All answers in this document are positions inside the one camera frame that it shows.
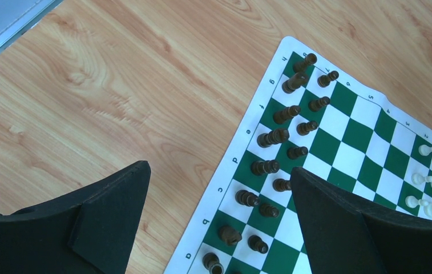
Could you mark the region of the dark queen chess piece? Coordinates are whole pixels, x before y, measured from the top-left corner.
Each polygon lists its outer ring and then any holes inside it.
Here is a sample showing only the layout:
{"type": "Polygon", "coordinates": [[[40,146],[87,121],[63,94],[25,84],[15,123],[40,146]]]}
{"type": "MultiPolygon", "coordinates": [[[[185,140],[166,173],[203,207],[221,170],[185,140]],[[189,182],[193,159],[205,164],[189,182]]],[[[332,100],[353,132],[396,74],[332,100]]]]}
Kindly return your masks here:
{"type": "Polygon", "coordinates": [[[279,171],[280,163],[277,160],[257,160],[251,164],[250,169],[256,176],[274,174],[279,171]]]}

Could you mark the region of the dark knight chess piece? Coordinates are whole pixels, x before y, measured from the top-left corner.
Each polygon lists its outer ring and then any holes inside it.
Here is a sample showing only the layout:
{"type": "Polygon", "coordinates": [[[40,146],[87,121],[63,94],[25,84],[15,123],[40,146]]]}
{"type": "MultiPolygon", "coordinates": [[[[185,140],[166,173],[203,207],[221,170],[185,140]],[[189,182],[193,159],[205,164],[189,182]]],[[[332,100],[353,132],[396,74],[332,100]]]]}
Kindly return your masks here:
{"type": "Polygon", "coordinates": [[[227,246],[236,245],[242,240],[241,233],[230,225],[223,225],[218,230],[219,239],[227,246]]]}

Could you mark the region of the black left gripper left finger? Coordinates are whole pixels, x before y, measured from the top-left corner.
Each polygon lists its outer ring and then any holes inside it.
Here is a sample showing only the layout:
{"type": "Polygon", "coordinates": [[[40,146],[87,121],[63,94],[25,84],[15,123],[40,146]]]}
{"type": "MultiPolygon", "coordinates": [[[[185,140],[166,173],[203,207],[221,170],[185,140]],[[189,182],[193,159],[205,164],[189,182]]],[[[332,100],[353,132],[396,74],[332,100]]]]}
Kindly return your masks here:
{"type": "Polygon", "coordinates": [[[0,273],[125,273],[151,168],[137,161],[58,198],[0,214],[0,273]]]}

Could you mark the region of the dark pawn chess piece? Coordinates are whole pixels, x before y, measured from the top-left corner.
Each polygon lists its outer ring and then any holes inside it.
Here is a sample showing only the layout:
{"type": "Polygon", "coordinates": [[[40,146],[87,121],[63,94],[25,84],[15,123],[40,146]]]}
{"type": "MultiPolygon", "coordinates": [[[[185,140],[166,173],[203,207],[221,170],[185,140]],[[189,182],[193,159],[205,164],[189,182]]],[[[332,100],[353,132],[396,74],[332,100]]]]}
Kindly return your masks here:
{"type": "Polygon", "coordinates": [[[267,243],[257,235],[252,235],[248,238],[248,246],[253,251],[257,251],[262,254],[267,253],[269,250],[267,243]]]}

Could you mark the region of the white chess pawn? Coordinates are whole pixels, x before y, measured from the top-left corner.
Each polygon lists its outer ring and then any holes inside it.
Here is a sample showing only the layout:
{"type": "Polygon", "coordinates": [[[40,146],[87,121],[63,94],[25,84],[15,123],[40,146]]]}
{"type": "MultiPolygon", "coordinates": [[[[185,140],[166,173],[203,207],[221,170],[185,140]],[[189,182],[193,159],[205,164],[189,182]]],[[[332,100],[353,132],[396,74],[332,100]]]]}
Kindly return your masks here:
{"type": "Polygon", "coordinates": [[[417,206],[425,207],[429,205],[429,202],[425,199],[417,199],[415,196],[407,196],[405,203],[409,208],[416,208],[417,206]]]}
{"type": "Polygon", "coordinates": [[[425,144],[420,145],[418,147],[418,152],[422,156],[428,156],[428,155],[430,155],[432,153],[432,146],[428,146],[428,145],[425,145],[425,144]]]}
{"type": "Polygon", "coordinates": [[[411,181],[416,185],[423,183],[432,183],[432,176],[423,176],[419,173],[414,173],[411,176],[411,181]]]}

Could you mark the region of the green white chess board mat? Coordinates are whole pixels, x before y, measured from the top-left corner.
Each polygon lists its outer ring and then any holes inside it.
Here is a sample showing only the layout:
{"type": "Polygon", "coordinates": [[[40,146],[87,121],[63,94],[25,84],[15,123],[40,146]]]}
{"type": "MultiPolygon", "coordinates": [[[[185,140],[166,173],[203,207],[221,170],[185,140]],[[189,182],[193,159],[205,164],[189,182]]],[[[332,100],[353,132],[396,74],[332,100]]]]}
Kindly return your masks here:
{"type": "Polygon", "coordinates": [[[344,71],[321,87],[318,78],[337,71],[323,57],[306,69],[307,84],[286,93],[282,87],[293,76],[293,65],[311,53],[294,37],[281,40],[166,273],[207,273],[203,257],[210,252],[224,273],[311,273],[292,194],[273,188],[297,166],[372,202],[432,220],[424,207],[405,203],[407,196],[432,203],[431,183],[411,181],[414,173],[432,176],[432,153],[418,152],[420,145],[432,146],[432,130],[344,71]],[[260,134],[277,128],[289,131],[286,142],[257,144],[260,134]],[[257,160],[277,160],[280,169],[256,176],[250,166],[257,160]],[[260,204],[239,204],[239,190],[256,194],[260,204]],[[238,230],[242,240],[224,244],[218,237],[223,225],[238,230]],[[252,235],[267,243],[267,253],[249,248],[252,235]]]}

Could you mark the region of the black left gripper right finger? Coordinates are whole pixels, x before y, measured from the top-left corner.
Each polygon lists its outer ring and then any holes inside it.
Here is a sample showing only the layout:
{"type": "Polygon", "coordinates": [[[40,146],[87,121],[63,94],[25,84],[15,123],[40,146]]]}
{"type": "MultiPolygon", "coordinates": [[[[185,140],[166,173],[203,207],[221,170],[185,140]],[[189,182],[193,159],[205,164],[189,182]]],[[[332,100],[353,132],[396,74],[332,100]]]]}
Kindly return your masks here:
{"type": "Polygon", "coordinates": [[[432,273],[432,220],[343,190],[302,167],[292,196],[313,273],[432,273]]]}

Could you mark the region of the dark rook chess piece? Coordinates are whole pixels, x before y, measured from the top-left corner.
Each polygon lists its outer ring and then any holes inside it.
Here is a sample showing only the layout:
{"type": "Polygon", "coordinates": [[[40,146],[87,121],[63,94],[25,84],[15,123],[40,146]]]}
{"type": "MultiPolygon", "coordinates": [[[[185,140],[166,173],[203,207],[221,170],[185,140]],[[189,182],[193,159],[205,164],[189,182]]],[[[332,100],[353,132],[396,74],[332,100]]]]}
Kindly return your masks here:
{"type": "Polygon", "coordinates": [[[209,274],[223,274],[224,267],[215,253],[206,253],[203,257],[203,266],[209,274]]]}

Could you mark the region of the dark king chess piece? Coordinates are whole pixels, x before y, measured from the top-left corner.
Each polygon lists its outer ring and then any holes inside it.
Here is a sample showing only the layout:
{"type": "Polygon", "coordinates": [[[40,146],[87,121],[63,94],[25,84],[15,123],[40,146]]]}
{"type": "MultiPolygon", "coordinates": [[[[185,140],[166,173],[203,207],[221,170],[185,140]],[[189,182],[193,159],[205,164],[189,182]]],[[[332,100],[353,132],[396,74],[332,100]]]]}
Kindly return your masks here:
{"type": "Polygon", "coordinates": [[[281,144],[289,139],[289,131],[285,128],[277,128],[268,133],[260,134],[257,137],[257,144],[262,148],[270,147],[274,144],[281,144]]]}

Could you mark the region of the dark bishop chess piece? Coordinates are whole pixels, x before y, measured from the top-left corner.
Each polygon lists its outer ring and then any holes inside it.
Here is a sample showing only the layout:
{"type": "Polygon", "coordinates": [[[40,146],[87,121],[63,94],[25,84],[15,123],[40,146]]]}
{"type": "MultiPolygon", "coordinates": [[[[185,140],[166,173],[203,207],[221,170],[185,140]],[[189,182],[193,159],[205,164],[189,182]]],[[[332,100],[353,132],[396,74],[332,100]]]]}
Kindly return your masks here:
{"type": "Polygon", "coordinates": [[[261,200],[260,198],[247,190],[239,190],[235,194],[236,201],[241,204],[245,205],[247,207],[256,207],[260,204],[261,200]]]}

